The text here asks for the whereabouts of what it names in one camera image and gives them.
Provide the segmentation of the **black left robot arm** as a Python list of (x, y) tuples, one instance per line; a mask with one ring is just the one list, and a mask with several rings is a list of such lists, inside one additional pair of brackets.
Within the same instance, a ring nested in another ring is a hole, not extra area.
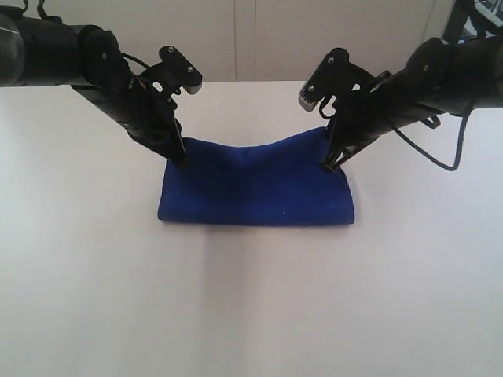
[(202, 75), (174, 46), (135, 74), (114, 34), (96, 25), (67, 25), (44, 12), (1, 7), (1, 85), (70, 86), (119, 124), (131, 139), (176, 165), (186, 161), (173, 96), (196, 93)]

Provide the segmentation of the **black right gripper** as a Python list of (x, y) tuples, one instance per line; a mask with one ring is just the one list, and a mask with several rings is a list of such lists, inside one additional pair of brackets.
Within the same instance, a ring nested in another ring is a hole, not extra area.
[(435, 128), (443, 114), (469, 114), (472, 97), (455, 97), (461, 84), (457, 74), (466, 67), (460, 61), (461, 49), (431, 38), (413, 52), (401, 71), (386, 71), (364, 86), (355, 85), (345, 97), (333, 97), (335, 113), (327, 118), (323, 171), (335, 172), (378, 138), (404, 126), (424, 123)]

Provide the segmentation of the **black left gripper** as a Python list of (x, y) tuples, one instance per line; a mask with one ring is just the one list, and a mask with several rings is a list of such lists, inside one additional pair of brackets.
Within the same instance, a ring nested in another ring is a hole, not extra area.
[(72, 89), (119, 124), (130, 138), (167, 157), (175, 166), (187, 161), (177, 105), (149, 67), (134, 74), (114, 34), (88, 25), (78, 32), (83, 81)]

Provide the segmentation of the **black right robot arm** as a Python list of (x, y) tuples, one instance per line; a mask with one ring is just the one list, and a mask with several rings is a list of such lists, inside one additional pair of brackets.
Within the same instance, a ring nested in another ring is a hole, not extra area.
[[(441, 38), (422, 43), (399, 72), (361, 82), (359, 90), (336, 100), (329, 121), (329, 146), (321, 160), (328, 172), (394, 132), (435, 165), (459, 167), (468, 118), (476, 109), (502, 106), (502, 38), (475, 38), (450, 44)], [(437, 129), (439, 117), (461, 118), (454, 161), (447, 165), (409, 139), (401, 129), (423, 123)]]

